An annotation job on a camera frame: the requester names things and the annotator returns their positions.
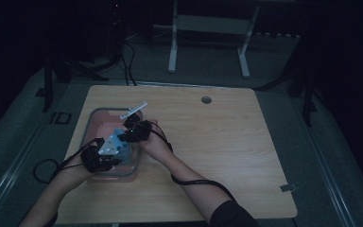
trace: metal frame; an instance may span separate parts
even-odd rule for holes
[[[247,64],[246,51],[259,9],[260,7],[255,7],[250,20],[191,16],[178,14],[178,0],[174,0],[172,45],[170,47],[169,65],[167,68],[168,72],[176,72],[176,61],[178,56],[178,30],[195,30],[244,35],[245,41],[240,47],[237,48],[237,54],[240,61],[242,76],[245,79],[249,78],[250,71]]]
[[[347,206],[346,199],[343,197],[340,186],[338,185],[337,180],[328,165],[324,151],[320,148],[320,144],[318,143],[316,135],[314,134],[312,128],[308,127],[307,122],[301,115],[297,101],[294,101],[294,99],[290,100],[298,119],[301,119],[300,124],[302,125],[302,129],[305,131],[305,134],[309,139],[310,146],[314,151],[315,161],[320,169],[320,175],[323,179],[323,182],[325,183],[326,190],[329,193],[332,204],[335,206],[341,225],[344,227],[355,227],[354,218],[349,210],[349,207]]]

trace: dark background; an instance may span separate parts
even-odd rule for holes
[[[185,1],[181,9],[244,16],[245,1],[217,3]],[[315,72],[315,86],[363,171],[363,0],[261,5],[255,31],[302,36],[288,67]],[[105,52],[113,23],[125,23],[115,33],[120,40],[127,26],[150,38],[152,25],[171,25],[172,8],[165,0],[0,1],[0,118],[47,53],[90,61]]]

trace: black sleeve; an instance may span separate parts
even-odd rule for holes
[[[211,227],[257,227],[256,220],[235,201],[225,201],[215,210]]]

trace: black cable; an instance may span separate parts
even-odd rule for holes
[[[129,71],[129,68],[126,64],[126,60],[125,60],[125,57],[122,55],[122,62],[123,62],[123,65],[125,65],[125,82],[126,82],[126,85],[129,86],[129,79],[128,79],[128,71]]]
[[[188,181],[188,182],[182,182],[182,181],[178,180],[177,178],[175,178],[175,176],[173,176],[172,174],[170,174],[170,177],[172,178],[172,181],[174,183],[177,183],[178,185],[184,185],[184,186],[186,186],[186,185],[209,184],[209,185],[217,186],[220,189],[222,189],[222,191],[224,191],[233,201],[235,201],[235,198],[232,195],[232,193],[228,190],[228,188],[226,188],[221,183],[218,183],[218,182],[215,182],[215,181],[211,181],[211,180],[206,180],[206,179],[194,180],[194,181]]]
[[[70,168],[70,167],[76,167],[76,166],[81,166],[84,164],[77,164],[77,165],[73,165],[73,166],[66,166],[67,164],[69,164],[69,162],[74,159],[79,153],[81,153],[82,151],[84,151],[86,148],[88,148],[92,143],[96,142],[97,140],[99,140],[98,138],[93,139],[91,141],[89,141],[88,143],[86,143],[83,147],[81,147],[78,151],[76,151],[76,153],[74,153],[72,156],[70,156],[69,158],[67,158],[66,160],[64,160],[60,165],[58,164],[57,161],[55,161],[54,159],[45,159],[43,161],[40,161],[38,164],[36,164],[32,170],[32,174],[34,176],[34,179],[39,182],[39,183],[51,183],[52,180],[56,177],[56,175],[58,175],[59,172],[61,172],[62,170],[66,169],[66,168]],[[40,167],[40,165],[46,163],[46,162],[52,162],[55,164],[56,168],[54,170],[54,172],[51,175],[51,178],[49,181],[45,181],[42,180],[38,175],[37,175],[37,169],[38,167]]]
[[[130,79],[131,79],[132,83],[134,84],[134,86],[137,86],[137,83],[135,82],[135,80],[131,74],[131,65],[132,65],[132,62],[134,61],[134,54],[135,54],[134,47],[132,47],[128,43],[125,43],[125,45],[131,49],[131,59],[130,59],[129,68],[128,68],[129,76],[130,76]]]
[[[59,167],[59,164],[56,160],[53,160],[53,159],[45,159],[43,161],[40,161],[38,164],[36,164],[34,166],[34,168],[32,169],[32,175],[34,176],[34,179],[39,182],[39,183],[50,183],[50,181],[45,181],[45,180],[42,180],[38,175],[37,175],[37,168],[44,164],[44,163],[47,163],[47,162],[51,162],[53,164],[55,164],[56,166],[56,169]]]
[[[166,145],[170,149],[170,151],[173,152],[172,145],[169,142],[167,142],[166,136],[164,135],[164,131],[162,131],[162,129],[157,124],[155,124],[151,121],[148,121],[148,122],[150,124],[154,124],[156,127],[158,127],[158,129],[162,132],[163,135],[159,134],[157,131],[154,131],[153,129],[147,128],[146,126],[144,126],[142,124],[134,123],[134,126],[139,126],[143,129],[145,129],[146,131],[150,131],[150,132],[153,132],[154,134],[158,135],[166,143]]]

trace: grommet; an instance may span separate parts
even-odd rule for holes
[[[210,104],[212,102],[212,99],[209,96],[204,96],[201,98],[201,102],[205,104]]]

